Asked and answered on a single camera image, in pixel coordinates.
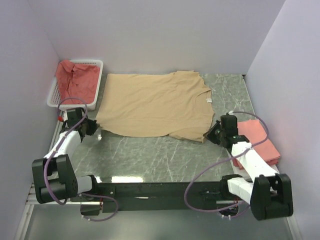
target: pink towel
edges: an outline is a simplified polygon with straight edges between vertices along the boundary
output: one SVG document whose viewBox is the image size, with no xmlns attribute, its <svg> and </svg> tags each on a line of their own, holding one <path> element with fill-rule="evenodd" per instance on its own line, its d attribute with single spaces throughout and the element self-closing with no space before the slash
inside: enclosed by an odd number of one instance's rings
<svg viewBox="0 0 320 240">
<path fill-rule="evenodd" d="M 252 144 L 263 140 L 267 135 L 265 129 L 257 119 L 238 122 L 238 129 L 239 135 L 245 135 Z M 253 148 L 270 166 L 278 163 L 278 159 L 281 155 L 269 139 Z M 238 160 L 233 159 L 232 162 L 234 166 L 243 169 L 243 166 Z"/>
<path fill-rule="evenodd" d="M 95 100 L 100 67 L 89 64 L 73 63 L 63 60 L 58 64 L 55 77 L 61 100 L 78 97 L 91 104 Z M 63 104 L 82 104 L 76 99 L 68 99 Z"/>
</svg>

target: lavender wall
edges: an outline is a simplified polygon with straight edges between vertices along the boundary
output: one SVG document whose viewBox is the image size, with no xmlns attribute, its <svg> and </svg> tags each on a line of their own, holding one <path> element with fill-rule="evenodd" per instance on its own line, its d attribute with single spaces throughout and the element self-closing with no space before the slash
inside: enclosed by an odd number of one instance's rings
<svg viewBox="0 0 320 240">
<path fill-rule="evenodd" d="M 285 0 L 28 0 L 62 59 L 246 74 Z"/>
<path fill-rule="evenodd" d="M 26 0 L 0 7 L 0 239 L 13 239 L 57 122 L 46 99 L 58 56 Z"/>
<path fill-rule="evenodd" d="M 320 1 L 286 0 L 246 82 L 292 180 L 303 239 L 319 239 Z"/>
</svg>

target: black metal base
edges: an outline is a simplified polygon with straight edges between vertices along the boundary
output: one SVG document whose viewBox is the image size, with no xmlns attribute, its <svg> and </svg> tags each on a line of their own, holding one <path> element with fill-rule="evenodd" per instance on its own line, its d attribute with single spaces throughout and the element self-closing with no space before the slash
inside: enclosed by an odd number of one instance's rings
<svg viewBox="0 0 320 240">
<path fill-rule="evenodd" d="M 98 183 L 96 192 L 88 193 L 115 198 L 119 203 L 119 211 L 185 210 L 189 209 L 184 202 L 188 184 L 188 182 Z M 195 182 L 188 193 L 188 202 L 195 208 L 214 210 L 217 209 L 217 201 L 235 199 L 232 194 L 223 196 L 220 187 L 219 181 Z M 71 201 L 99 202 L 100 198 L 81 196 L 74 197 Z M 93 209 L 92 205 L 82 206 L 81 213 L 92 215 Z M 102 212 L 110 213 L 114 210 L 115 204 L 104 199 Z"/>
</svg>

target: gray marble surface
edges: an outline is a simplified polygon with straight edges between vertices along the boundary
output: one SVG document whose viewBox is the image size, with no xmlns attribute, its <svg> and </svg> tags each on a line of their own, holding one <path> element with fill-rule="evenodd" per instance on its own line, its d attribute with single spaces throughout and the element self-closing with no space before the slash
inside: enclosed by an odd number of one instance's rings
<svg viewBox="0 0 320 240">
<path fill-rule="evenodd" d="M 253 112 L 242 75 L 201 76 L 212 89 L 213 124 L 220 115 L 231 110 Z M 105 82 L 106 76 L 102 76 L 96 110 L 88 114 L 91 119 L 97 115 Z M 237 117 L 239 121 L 252 118 L 244 114 Z M 226 157 L 225 149 L 209 141 L 199 143 L 169 136 L 124 137 L 103 130 L 84 138 L 71 163 L 77 176 L 93 174 L 105 183 L 111 182 L 112 178 L 113 182 L 119 179 L 129 182 L 187 182 L 208 165 Z M 199 181 L 219 181 L 223 175 L 232 173 L 228 162 L 209 170 Z"/>
</svg>

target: laundry basket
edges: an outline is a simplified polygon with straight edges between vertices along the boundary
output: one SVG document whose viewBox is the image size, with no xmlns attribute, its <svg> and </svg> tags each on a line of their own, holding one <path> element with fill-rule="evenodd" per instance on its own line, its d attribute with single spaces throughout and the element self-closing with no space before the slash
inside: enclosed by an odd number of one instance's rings
<svg viewBox="0 0 320 240">
<path fill-rule="evenodd" d="M 99 86 L 100 86 L 100 82 L 101 82 L 101 75 L 102 75 L 104 63 L 100 60 L 92 60 L 92 59 L 80 59 L 80 60 L 70 60 L 70 61 L 75 64 L 95 65 L 100 68 L 99 79 L 98 79 L 98 84 L 96 85 L 94 101 L 92 103 L 87 104 L 88 111 L 93 111 L 93 110 L 95 110 L 96 104 L 97 104 Z M 61 101 L 61 99 L 60 99 L 60 92 L 58 89 L 57 78 L 54 77 L 46 103 L 49 107 L 57 108 L 60 101 Z M 61 104 L 59 109 L 62 111 L 65 111 L 67 109 L 79 108 L 79 107 L 84 108 L 85 105 L 84 104 Z"/>
</svg>

